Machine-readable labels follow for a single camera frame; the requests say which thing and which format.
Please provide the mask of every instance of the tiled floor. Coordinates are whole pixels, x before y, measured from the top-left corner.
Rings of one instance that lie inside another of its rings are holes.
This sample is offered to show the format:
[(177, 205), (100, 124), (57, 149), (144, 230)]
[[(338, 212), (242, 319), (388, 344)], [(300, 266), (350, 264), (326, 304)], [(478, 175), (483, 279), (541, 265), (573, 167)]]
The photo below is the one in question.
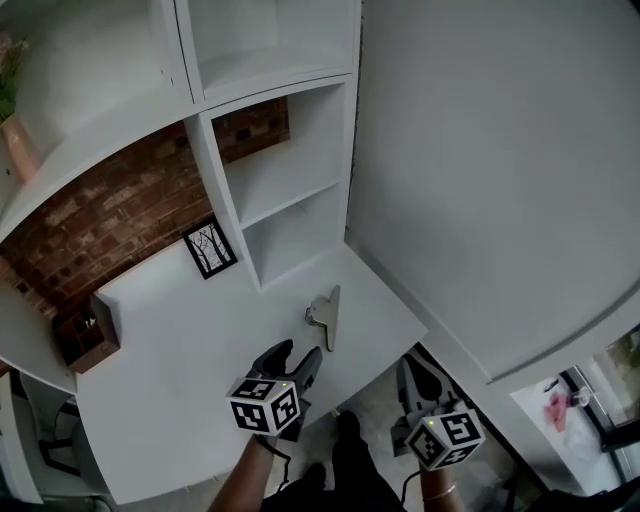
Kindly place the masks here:
[[(369, 444), (371, 455), (380, 474), (400, 494), (404, 479), (418, 469), (412, 455), (394, 458), (389, 428), (402, 414), (396, 398), (395, 374), (387, 370), (366, 388), (347, 400), (340, 409), (352, 410), (361, 421), (362, 437)], [(290, 479), (298, 478), (312, 462), (322, 461), (327, 468), (327, 487), (333, 487), (331, 449), (335, 435), (335, 420), (327, 415), (303, 430), (297, 444), (281, 441), (278, 448), (289, 453)], [(498, 503), (502, 483), (516, 467), (507, 452), (490, 436), (487, 442), (464, 464), (455, 466), (457, 485), (469, 511), (502, 510)], [(283, 465), (276, 459), (269, 479), (268, 491), (274, 492), (283, 476)], [(205, 512), (222, 486), (226, 475), (202, 482), (187, 489), (137, 503), (121, 505), (120, 512)], [(408, 512), (422, 511), (418, 479), (409, 485), (405, 507)]]

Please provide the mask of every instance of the desk surface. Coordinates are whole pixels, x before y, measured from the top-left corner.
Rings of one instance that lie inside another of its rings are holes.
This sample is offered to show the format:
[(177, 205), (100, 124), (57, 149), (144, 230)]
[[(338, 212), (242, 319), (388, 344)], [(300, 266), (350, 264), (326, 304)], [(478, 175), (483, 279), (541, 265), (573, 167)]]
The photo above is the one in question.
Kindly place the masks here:
[(224, 396), (265, 349), (294, 340), (290, 368), (321, 344), (303, 319), (342, 286), (336, 351), (324, 352), (308, 423), (393, 364), (426, 328), (345, 245), (256, 291), (244, 262), (204, 281), (178, 243), (100, 292), (121, 350), (78, 378), (77, 400), (114, 499), (126, 503), (231, 468), (247, 435)]

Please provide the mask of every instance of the tree drawing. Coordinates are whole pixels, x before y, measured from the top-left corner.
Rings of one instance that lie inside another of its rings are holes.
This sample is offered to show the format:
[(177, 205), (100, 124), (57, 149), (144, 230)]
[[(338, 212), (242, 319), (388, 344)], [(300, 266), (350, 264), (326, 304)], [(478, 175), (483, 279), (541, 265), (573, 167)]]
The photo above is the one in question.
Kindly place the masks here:
[(208, 224), (191, 233), (189, 241), (207, 272), (231, 261), (231, 257), (213, 224)]

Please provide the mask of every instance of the dark wooden box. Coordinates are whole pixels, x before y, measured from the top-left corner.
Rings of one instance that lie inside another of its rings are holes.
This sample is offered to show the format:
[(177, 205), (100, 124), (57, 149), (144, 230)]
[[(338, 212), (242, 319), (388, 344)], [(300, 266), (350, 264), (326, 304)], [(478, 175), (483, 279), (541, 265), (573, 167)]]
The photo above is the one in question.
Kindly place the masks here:
[(111, 310), (95, 295), (56, 315), (52, 325), (62, 357), (75, 372), (85, 373), (120, 350)]

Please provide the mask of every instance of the pink vase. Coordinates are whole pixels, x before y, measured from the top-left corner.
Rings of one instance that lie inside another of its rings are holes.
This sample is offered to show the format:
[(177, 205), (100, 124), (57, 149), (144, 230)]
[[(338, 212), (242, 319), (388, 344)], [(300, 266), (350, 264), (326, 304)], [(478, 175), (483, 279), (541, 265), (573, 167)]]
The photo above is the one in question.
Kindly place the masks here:
[(33, 178), (40, 167), (40, 158), (31, 137), (15, 114), (0, 124), (0, 132), (2, 132), (2, 137), (7, 145), (7, 152), (14, 171), (26, 183)]

